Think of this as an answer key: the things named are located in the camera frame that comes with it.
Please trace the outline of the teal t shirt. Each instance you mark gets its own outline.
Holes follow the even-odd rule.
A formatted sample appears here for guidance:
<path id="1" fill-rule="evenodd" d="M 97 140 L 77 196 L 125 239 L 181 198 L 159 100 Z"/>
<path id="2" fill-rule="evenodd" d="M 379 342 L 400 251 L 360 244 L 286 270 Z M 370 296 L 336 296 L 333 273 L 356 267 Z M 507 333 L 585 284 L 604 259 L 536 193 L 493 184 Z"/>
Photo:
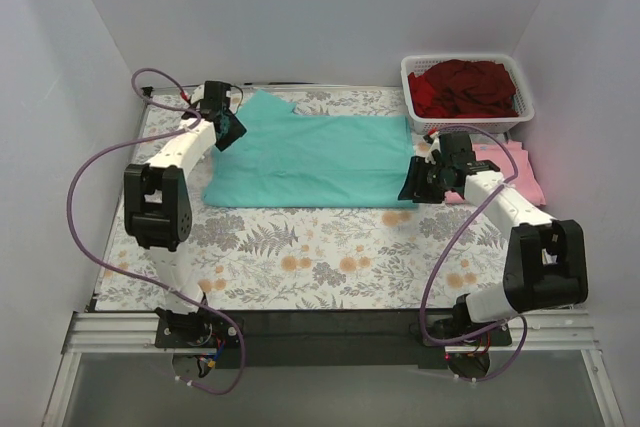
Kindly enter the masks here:
<path id="1" fill-rule="evenodd" d="M 256 92 L 238 112 L 246 134 L 212 154 L 202 201 L 226 208 L 380 208 L 398 195 L 413 142 L 403 116 L 302 115 Z"/>

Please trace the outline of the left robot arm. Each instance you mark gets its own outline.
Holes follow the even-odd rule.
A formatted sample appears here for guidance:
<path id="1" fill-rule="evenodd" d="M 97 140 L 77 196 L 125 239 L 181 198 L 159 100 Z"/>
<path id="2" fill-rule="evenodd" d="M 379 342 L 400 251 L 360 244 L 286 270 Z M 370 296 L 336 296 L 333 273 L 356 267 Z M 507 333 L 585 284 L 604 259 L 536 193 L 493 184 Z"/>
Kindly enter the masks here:
<path id="1" fill-rule="evenodd" d="M 127 234 L 147 251 L 163 285 L 163 310 L 185 315 L 178 334 L 193 347 L 205 345 L 213 333 L 211 320 L 196 312 L 205 294 L 191 266 L 186 241 L 193 214 L 187 180 L 196 164 L 212 148 L 226 150 L 246 128 L 228 108 L 206 112 L 197 126 L 181 121 L 183 132 L 142 164 L 124 172 L 124 224 Z"/>

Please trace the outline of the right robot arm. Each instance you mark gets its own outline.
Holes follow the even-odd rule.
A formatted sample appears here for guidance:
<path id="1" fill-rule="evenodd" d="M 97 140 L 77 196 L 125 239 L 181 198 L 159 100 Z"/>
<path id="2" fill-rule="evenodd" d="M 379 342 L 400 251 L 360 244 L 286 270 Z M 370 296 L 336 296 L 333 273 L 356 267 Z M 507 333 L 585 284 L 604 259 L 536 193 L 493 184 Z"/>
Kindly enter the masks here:
<path id="1" fill-rule="evenodd" d="M 502 279 L 456 300 L 451 326 L 464 344 L 475 344 L 489 324 L 518 314 L 581 304 L 589 293 L 584 232 L 558 220 L 507 184 L 491 161 L 446 164 L 411 158 L 401 200 L 441 203 L 449 191 L 476 206 L 507 242 Z"/>

